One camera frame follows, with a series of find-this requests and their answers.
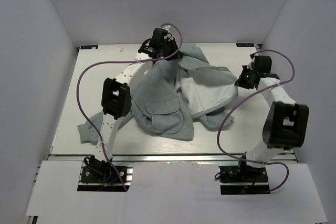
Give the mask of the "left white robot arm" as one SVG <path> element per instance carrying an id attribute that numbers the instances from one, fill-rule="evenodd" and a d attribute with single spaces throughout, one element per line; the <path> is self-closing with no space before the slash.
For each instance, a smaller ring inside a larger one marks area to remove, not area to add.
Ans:
<path id="1" fill-rule="evenodd" d="M 102 126 L 98 131 L 98 143 L 92 155 L 98 161 L 112 162 L 112 150 L 122 118 L 131 110 L 131 90 L 141 77 L 160 60 L 175 60 L 182 56 L 180 48 L 170 32 L 174 25 L 165 23 L 155 28 L 152 37 L 145 40 L 133 60 L 121 61 L 127 67 L 115 78 L 106 78 L 102 89 Z"/>

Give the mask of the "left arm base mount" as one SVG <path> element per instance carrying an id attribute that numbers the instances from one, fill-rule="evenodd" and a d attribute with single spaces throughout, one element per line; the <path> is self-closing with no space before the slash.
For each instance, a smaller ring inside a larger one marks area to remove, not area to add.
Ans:
<path id="1" fill-rule="evenodd" d="M 131 184 L 130 168 L 116 166 L 95 156 L 85 157 L 80 171 L 77 191 L 86 192 L 126 192 Z"/>

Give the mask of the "grey zip-up jacket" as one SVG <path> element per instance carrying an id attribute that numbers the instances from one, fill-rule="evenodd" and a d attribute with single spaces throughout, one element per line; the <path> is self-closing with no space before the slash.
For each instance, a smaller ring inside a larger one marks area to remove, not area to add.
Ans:
<path id="1" fill-rule="evenodd" d="M 213 131 L 232 122 L 227 106 L 238 96 L 236 76 L 212 66 L 195 44 L 184 44 L 181 53 L 182 59 L 157 61 L 145 72 L 131 90 L 131 110 L 119 128 L 135 119 L 150 134 L 190 141 L 196 120 Z M 78 126 L 83 143 L 98 143 L 102 117 L 101 111 Z"/>

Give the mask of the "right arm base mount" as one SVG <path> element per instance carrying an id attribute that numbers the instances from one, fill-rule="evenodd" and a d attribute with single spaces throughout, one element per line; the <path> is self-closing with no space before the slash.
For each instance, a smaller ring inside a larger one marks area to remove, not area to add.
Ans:
<path id="1" fill-rule="evenodd" d="M 218 167 L 214 179 L 220 183 L 222 195 L 263 195 L 270 194 L 266 169 L 248 166 L 239 161 L 238 165 Z"/>

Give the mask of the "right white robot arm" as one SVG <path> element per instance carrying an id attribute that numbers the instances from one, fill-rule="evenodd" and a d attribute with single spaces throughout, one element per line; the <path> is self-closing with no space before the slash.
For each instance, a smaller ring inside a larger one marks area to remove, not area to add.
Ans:
<path id="1" fill-rule="evenodd" d="M 305 140 L 309 108 L 292 99 L 284 90 L 277 74 L 271 73 L 270 56 L 252 56 L 251 62 L 243 66 L 236 82 L 238 87 L 256 89 L 264 97 L 269 112 L 262 128 L 262 140 L 242 157 L 238 166 L 238 177 L 247 182 L 282 151 L 301 147 Z"/>

